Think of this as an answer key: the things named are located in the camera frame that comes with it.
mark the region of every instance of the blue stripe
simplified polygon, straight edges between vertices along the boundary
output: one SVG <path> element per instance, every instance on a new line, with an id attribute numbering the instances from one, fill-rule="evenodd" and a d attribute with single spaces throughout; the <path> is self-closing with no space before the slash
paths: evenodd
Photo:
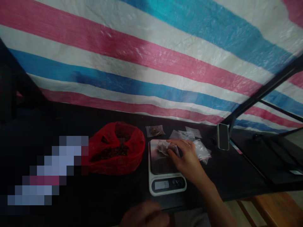
<path id="1" fill-rule="evenodd" d="M 10 51 L 27 73 L 48 79 L 89 84 L 131 95 L 156 96 L 169 101 L 194 103 L 223 111 L 233 111 L 239 105 L 198 92 L 142 82 L 96 69 L 67 65 L 22 51 L 12 49 Z"/>
<path id="2" fill-rule="evenodd" d="M 263 100 L 272 103 L 285 111 L 303 117 L 303 104 L 276 90 L 273 90 L 270 94 L 264 97 Z"/>
<path id="3" fill-rule="evenodd" d="M 283 133 L 283 132 L 287 132 L 288 130 L 284 130 L 284 129 L 273 129 L 263 123 L 257 123 L 257 122 L 253 122 L 253 121 L 248 121 L 248 120 L 236 120 L 235 121 L 235 125 L 238 126 L 242 126 L 245 128 L 251 127 L 254 129 L 258 129 L 260 131 L 268 131 L 268 132 L 276 132 L 276 133 Z"/>
<path id="4" fill-rule="evenodd" d="M 264 39 L 256 27 L 214 1 L 121 1 L 271 73 L 277 73 L 295 59 L 291 53 Z"/>

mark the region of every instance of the small plastic bag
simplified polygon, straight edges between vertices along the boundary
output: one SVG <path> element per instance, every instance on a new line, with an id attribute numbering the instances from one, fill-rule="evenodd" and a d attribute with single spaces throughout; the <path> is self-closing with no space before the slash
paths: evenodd
<path id="1" fill-rule="evenodd" d="M 177 145 L 172 146 L 170 143 L 166 141 L 159 141 L 157 145 L 157 149 L 160 153 L 169 157 L 168 149 L 171 149 L 178 157 L 180 157 Z"/>
<path id="2" fill-rule="evenodd" d="M 195 135 L 193 134 L 193 132 L 186 132 L 186 131 L 179 130 L 178 134 L 179 134 L 180 139 L 195 141 Z"/>
<path id="3" fill-rule="evenodd" d="M 176 130 L 173 130 L 173 132 L 171 133 L 170 139 L 179 139 L 179 133 Z"/>
<path id="4" fill-rule="evenodd" d="M 200 139 L 193 142 L 196 146 L 196 155 L 199 161 L 203 161 L 207 164 L 208 160 L 211 158 L 211 150 L 207 149 Z"/>
<path id="5" fill-rule="evenodd" d="M 186 126 L 185 126 L 185 128 L 186 128 L 186 131 L 187 131 L 187 132 L 192 132 L 192 133 L 194 134 L 195 137 L 197 137 L 197 138 L 202 138 L 199 129 L 193 129 L 193 128 L 186 127 Z"/>
<path id="6" fill-rule="evenodd" d="M 147 137 L 154 137 L 158 135 L 165 135 L 163 131 L 162 125 L 156 125 L 156 126 L 145 126 Z"/>

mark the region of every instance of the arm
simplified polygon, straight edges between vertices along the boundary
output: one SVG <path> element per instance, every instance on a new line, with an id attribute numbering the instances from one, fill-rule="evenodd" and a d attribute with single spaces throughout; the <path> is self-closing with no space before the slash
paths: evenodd
<path id="1" fill-rule="evenodd" d="M 195 153 L 195 144 L 180 139 L 170 139 L 167 142 L 176 144 L 182 150 L 182 158 L 176 156 L 171 150 L 169 150 L 169 155 L 182 175 L 201 192 L 211 226 L 237 226 L 231 213 L 224 205 L 216 186 L 202 168 Z"/>

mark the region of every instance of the black metal frame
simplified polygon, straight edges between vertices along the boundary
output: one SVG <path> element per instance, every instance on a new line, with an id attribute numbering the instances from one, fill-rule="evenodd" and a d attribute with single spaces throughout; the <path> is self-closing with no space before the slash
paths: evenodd
<path id="1" fill-rule="evenodd" d="M 292 77 L 294 74 L 301 72 L 303 70 L 303 54 L 301 54 L 298 58 L 296 58 L 293 62 L 287 65 L 283 70 L 281 70 L 273 79 L 271 79 L 268 83 L 262 86 L 255 94 L 253 94 L 249 99 L 247 99 L 244 103 L 240 104 L 235 111 L 233 111 L 227 118 L 225 118 L 221 123 L 225 125 L 229 125 L 229 136 L 232 133 L 232 129 L 234 127 L 235 120 L 247 111 L 250 107 L 252 107 L 257 102 L 261 102 L 277 111 L 282 112 L 283 114 L 290 116 L 298 121 L 303 122 L 303 118 L 292 113 L 289 113 L 285 110 L 282 110 L 275 105 L 272 105 L 268 102 L 262 100 L 266 95 L 271 93 L 275 88 L 280 86 L 284 81 Z"/>
<path id="2" fill-rule="evenodd" d="M 16 91 L 23 96 L 27 106 L 38 108 L 51 117 L 56 116 L 51 102 L 46 99 L 38 86 L 26 74 L 1 39 L 0 88 L 2 88 L 2 92 L 0 92 L 1 122 L 5 123 L 16 117 Z"/>

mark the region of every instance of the scale display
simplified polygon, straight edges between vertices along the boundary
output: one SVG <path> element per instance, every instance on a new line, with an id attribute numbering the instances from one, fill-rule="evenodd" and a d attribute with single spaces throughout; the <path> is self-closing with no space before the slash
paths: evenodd
<path id="1" fill-rule="evenodd" d="M 166 188 L 169 188 L 168 181 L 158 181 L 158 182 L 155 182 L 155 190 L 166 189 Z"/>

